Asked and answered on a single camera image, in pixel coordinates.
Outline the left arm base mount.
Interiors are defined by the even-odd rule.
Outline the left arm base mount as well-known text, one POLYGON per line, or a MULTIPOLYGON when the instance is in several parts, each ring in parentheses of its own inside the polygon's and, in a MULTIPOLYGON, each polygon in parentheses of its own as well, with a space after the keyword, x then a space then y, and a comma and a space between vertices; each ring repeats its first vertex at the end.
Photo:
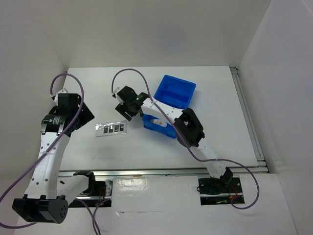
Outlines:
POLYGON ((69 207, 82 208, 84 205, 78 201, 81 200, 90 208, 109 208, 112 206, 112 189, 113 180, 96 181, 93 191, 79 194, 69 207))

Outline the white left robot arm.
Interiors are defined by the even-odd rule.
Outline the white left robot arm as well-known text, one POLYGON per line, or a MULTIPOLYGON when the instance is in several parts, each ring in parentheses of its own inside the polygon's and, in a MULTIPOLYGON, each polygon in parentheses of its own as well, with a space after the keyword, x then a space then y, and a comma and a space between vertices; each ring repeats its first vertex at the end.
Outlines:
POLYGON ((95 176, 90 171, 76 171, 66 180, 59 171, 71 134, 94 119, 81 96, 66 89, 57 92, 55 106, 42 120, 41 148, 44 158, 35 166, 22 198, 13 201, 13 210, 26 222, 61 224, 69 205, 79 194, 96 191, 95 176))

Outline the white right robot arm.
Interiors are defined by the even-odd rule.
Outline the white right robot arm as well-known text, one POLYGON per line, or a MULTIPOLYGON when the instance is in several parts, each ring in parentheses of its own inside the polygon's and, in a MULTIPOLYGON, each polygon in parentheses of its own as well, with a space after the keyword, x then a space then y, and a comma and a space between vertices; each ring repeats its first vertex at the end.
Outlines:
POLYGON ((179 143, 189 148, 200 162, 206 164, 214 180, 215 190, 224 192, 230 187, 233 173, 227 166, 217 161, 217 155, 205 140, 203 126, 191 108, 184 110, 171 107, 152 99, 147 93, 136 94, 128 86, 115 89, 112 96, 119 102, 115 109, 127 121, 141 114, 154 116, 170 124, 177 134, 179 143))

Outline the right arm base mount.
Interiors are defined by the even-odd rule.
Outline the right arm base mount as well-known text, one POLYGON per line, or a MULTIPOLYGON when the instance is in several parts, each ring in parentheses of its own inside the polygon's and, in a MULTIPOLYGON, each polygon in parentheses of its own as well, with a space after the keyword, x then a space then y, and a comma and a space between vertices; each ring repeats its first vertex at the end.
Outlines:
POLYGON ((234 204, 245 203, 239 177, 232 178, 226 188, 219 186, 213 178, 199 178, 198 183, 196 190, 202 206, 231 204, 232 199, 234 204))

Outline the white oval makeup sponge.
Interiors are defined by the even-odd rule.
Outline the white oval makeup sponge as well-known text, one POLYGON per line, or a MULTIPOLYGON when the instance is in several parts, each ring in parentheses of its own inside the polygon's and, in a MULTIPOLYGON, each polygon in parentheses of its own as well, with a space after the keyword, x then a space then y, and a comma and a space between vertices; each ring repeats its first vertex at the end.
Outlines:
POLYGON ((160 119, 151 119, 150 122, 161 127, 167 127, 167 122, 160 119))

